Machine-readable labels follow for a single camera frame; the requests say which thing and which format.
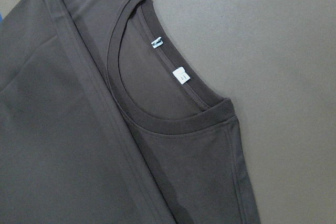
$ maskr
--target clothing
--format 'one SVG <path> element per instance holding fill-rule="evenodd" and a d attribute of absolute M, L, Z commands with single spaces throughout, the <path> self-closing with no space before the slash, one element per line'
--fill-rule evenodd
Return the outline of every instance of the clothing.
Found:
<path fill-rule="evenodd" d="M 232 102 L 151 0 L 21 0 L 0 122 L 1 223 L 260 223 Z"/>

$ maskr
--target size label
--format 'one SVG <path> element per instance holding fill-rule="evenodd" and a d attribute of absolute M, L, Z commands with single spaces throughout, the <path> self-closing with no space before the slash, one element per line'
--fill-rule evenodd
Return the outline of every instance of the size label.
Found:
<path fill-rule="evenodd" d="M 186 83 L 190 80 L 190 76 L 185 72 L 183 67 L 179 67 L 173 71 L 173 75 L 179 80 L 180 84 Z"/>

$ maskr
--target floor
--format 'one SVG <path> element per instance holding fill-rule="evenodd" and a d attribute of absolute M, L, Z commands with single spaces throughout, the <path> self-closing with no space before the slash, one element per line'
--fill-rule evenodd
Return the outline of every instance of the floor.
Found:
<path fill-rule="evenodd" d="M 19 0 L 0 0 L 5 17 Z M 336 223 L 335 0 L 154 0 L 201 78 L 230 97 L 262 223 Z"/>

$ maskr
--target neckline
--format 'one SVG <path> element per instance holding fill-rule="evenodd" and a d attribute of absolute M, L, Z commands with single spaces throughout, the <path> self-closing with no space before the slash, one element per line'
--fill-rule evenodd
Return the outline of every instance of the neckline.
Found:
<path fill-rule="evenodd" d="M 163 50 L 166 55 L 169 55 L 170 60 L 174 62 L 176 66 L 183 66 L 186 69 L 186 72 L 192 76 L 193 82 L 190 83 L 190 85 L 192 85 L 195 92 L 210 105 L 209 109 L 188 118 L 177 120 L 161 119 L 143 111 L 128 95 L 120 76 L 119 52 L 127 21 L 134 9 L 138 7 L 141 8 L 144 18 L 143 21 L 145 21 L 145 25 L 147 26 L 146 29 L 148 29 L 150 34 L 155 38 L 161 36 L 165 39 L 164 47 L 160 50 Z M 138 127 L 160 134 L 185 134 L 205 129 L 217 123 L 226 121 L 235 115 L 231 99 L 220 97 L 211 90 L 174 47 L 161 26 L 154 10 L 152 0 L 130 0 L 125 5 L 113 30 L 107 59 L 107 83 L 111 93 L 122 114 L 128 121 Z"/>

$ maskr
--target clothing label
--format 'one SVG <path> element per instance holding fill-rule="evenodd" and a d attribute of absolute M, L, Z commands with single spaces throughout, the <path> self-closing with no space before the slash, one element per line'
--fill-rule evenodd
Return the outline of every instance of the clothing label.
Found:
<path fill-rule="evenodd" d="M 162 41 L 161 37 L 159 37 L 155 41 L 153 41 L 151 44 L 152 44 L 153 48 L 157 48 L 157 47 L 159 47 L 163 44 L 163 41 Z"/>
<path fill-rule="evenodd" d="M 185 72 L 183 67 L 174 70 L 173 75 L 179 80 L 180 84 L 184 84 L 187 80 L 190 80 L 190 76 Z"/>

